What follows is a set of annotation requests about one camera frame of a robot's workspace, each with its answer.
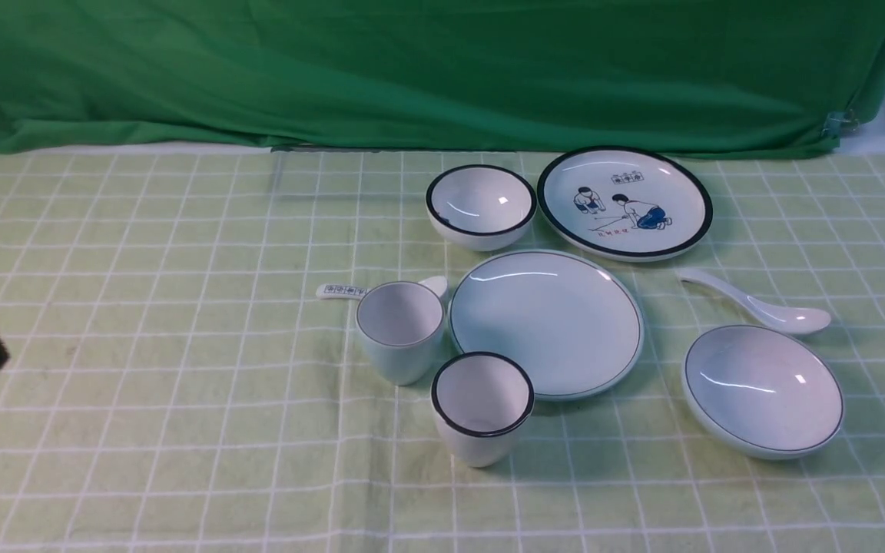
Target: tableware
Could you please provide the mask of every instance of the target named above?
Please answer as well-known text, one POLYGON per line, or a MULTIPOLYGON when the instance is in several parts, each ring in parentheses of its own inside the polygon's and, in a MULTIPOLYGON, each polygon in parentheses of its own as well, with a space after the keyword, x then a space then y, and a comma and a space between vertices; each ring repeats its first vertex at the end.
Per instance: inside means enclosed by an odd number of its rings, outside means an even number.
POLYGON ((626 262, 668 259, 712 224, 712 200, 688 169, 632 147, 587 147, 556 158, 538 205, 565 240, 626 262))
MULTIPOLYGON (((449 290, 449 281, 445 276, 430 276, 428 279, 419 280, 418 284, 429 288, 439 297, 446 296, 449 290)), ((370 288, 362 288, 361 286, 351 286, 350 284, 320 284, 317 287, 317 298, 319 299, 361 299, 370 288)))
POLYGON ((708 286, 718 293, 730 298, 747 310, 761 325, 789 335, 809 335, 824 329, 832 322, 827 311, 809 307, 784 307, 760 301, 712 274, 699 269, 678 269, 675 276, 686 283, 698 283, 708 286))
POLYGON ((505 458, 535 406, 527 373, 495 353, 464 353, 433 380, 436 430, 446 448, 474 468, 505 458))
POLYGON ((579 399, 617 384, 644 342, 640 309, 600 266, 551 250, 487 259, 449 301, 460 351, 492 351, 528 372, 541 400, 579 399))
POLYGON ((681 384, 692 413, 716 438, 759 459, 795 459, 839 431, 842 389, 820 357, 761 326, 721 326, 685 355, 681 384))
POLYGON ((440 174, 426 191, 436 232, 470 250, 499 250, 531 227, 535 191, 519 175, 495 165, 463 165, 440 174))
POLYGON ((443 338, 443 319, 443 301, 427 286, 384 283, 357 305, 357 335, 376 371, 406 386, 429 370, 443 338))

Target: ceramic spoon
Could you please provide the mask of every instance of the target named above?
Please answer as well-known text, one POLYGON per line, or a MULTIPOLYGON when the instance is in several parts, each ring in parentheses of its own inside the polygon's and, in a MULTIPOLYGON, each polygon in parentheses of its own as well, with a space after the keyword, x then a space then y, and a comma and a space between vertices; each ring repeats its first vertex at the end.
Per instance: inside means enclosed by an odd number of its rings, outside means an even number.
MULTIPOLYGON (((429 288, 439 297, 443 297, 449 289, 449 281, 445 276, 430 276, 428 279, 419 280, 422 286, 429 288)), ((347 284, 320 284, 317 288, 317 298, 320 299, 361 299, 371 288, 359 286, 347 286, 347 284)))
POLYGON ((679 280, 709 286, 718 293, 737 302, 757 321, 768 329, 775 329, 789 335, 809 335, 824 329, 832 322, 832 316, 821 309, 807 307, 784 307, 760 301, 712 274, 699 269, 679 269, 675 271, 679 280))

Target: small bowl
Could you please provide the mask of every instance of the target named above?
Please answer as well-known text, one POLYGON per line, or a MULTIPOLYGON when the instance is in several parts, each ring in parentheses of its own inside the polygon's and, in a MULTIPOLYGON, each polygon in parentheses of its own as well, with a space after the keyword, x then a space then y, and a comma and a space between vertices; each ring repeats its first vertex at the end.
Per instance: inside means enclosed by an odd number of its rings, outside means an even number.
POLYGON ((499 250, 519 240, 536 208, 531 185, 494 165, 449 169, 426 191, 426 209, 436 232, 478 252, 499 250))
POLYGON ((762 326, 721 326, 685 355, 681 384, 692 414, 716 438, 758 459, 796 459, 838 433, 842 389, 824 361, 762 326))

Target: child figure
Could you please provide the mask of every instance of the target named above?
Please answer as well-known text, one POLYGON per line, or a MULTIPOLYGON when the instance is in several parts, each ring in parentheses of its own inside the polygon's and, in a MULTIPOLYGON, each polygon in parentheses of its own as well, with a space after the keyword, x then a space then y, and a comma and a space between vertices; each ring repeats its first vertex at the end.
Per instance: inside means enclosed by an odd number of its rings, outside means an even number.
POLYGON ((597 214, 605 207, 603 200, 600 200, 600 195, 593 192, 593 189, 588 186, 579 187, 579 193, 575 195, 572 202, 575 203, 576 209, 584 214, 597 214))
POLYGON ((662 210, 657 204, 630 200, 624 194, 615 194, 612 200, 617 202, 619 206, 624 207, 624 213, 628 215, 629 220, 633 223, 633 228, 664 230, 665 227, 671 224, 671 217, 668 217, 665 210, 662 210))

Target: light green tablecloth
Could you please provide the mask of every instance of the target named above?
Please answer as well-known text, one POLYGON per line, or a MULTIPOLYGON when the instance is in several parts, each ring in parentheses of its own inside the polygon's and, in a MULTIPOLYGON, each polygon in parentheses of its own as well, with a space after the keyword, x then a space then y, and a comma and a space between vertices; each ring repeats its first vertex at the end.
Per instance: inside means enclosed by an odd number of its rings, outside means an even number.
MULTIPOLYGON (((640 363, 539 406, 488 470, 436 440, 428 377, 387 385, 352 305, 313 298, 455 283, 484 255, 433 232, 429 180, 484 161, 534 181, 550 160, 0 157, 0 550, 885 552, 885 157, 689 164, 709 236, 667 263, 598 260, 642 305, 640 363), (807 340, 846 395, 834 443, 753 462, 706 435, 679 362, 745 318, 675 265, 836 315, 807 340)), ((515 247, 572 251, 536 223, 515 247)))

